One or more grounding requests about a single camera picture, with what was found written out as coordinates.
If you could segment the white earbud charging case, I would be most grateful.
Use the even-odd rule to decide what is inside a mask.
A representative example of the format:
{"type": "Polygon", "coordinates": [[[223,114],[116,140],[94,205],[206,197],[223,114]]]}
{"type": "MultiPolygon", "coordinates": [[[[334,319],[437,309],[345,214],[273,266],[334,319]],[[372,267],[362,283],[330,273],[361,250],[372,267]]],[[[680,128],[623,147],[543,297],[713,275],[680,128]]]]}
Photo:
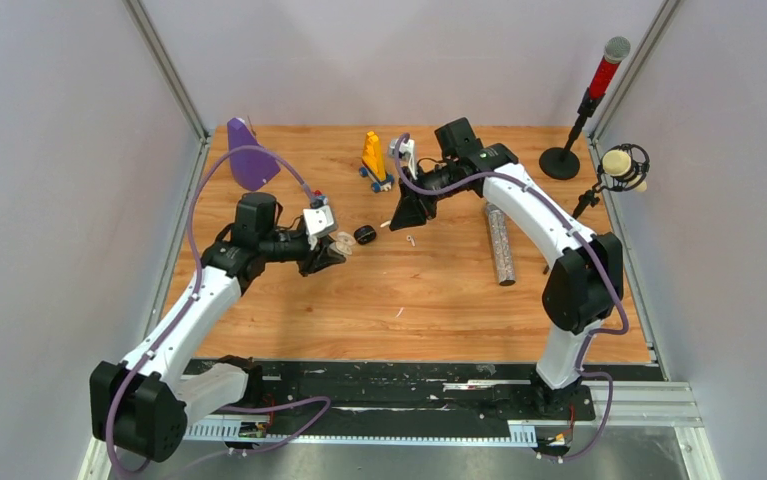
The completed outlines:
{"type": "Polygon", "coordinates": [[[338,232],[332,243],[329,245],[329,249],[343,257],[349,257],[353,254],[354,246],[357,244],[355,238],[344,231],[338,232]]]}

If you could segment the black earbud charging case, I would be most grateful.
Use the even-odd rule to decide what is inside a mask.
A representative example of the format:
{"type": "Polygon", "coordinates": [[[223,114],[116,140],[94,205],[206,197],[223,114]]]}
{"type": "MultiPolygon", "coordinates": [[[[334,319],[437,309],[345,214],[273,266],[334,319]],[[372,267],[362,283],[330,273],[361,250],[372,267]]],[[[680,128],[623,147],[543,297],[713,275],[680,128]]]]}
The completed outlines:
{"type": "Polygon", "coordinates": [[[371,225],[363,225],[353,233],[354,240],[359,245],[367,245],[377,238],[377,231],[371,225]]]}

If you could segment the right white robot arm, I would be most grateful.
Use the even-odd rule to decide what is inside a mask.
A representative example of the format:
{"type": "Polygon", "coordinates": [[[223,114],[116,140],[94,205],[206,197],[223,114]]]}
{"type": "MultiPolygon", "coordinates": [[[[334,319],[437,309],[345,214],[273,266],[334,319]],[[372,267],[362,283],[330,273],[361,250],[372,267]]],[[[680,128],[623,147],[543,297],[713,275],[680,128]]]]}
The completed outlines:
{"type": "Polygon", "coordinates": [[[627,318],[623,246],[612,233],[597,234],[563,210],[531,178],[506,145],[484,145],[460,118],[436,129],[442,159],[423,170],[407,143],[394,139],[387,155],[398,173],[400,199],[391,230],[425,225],[438,203],[471,191],[497,207],[531,240],[548,266],[542,305],[551,322],[546,347],[531,376],[530,403],[555,417],[570,403],[583,378],[582,363],[604,321],[627,318]]]}

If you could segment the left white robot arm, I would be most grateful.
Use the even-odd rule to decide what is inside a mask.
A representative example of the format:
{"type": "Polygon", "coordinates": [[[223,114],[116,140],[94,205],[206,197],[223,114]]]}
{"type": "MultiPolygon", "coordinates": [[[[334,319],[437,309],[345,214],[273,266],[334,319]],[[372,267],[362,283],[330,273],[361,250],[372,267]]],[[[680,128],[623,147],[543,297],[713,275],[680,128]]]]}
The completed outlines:
{"type": "Polygon", "coordinates": [[[263,405],[265,386],[239,359],[191,378],[184,371],[267,264],[294,262],[309,276],[346,261],[333,237],[335,214],[322,198],[303,210],[294,228],[279,225],[282,211],[271,194],[243,194],[233,222],[198,256],[189,284],[161,322],[121,361],[95,367],[89,378],[95,439],[163,462],[202,418],[230,404],[242,413],[263,405]]]}

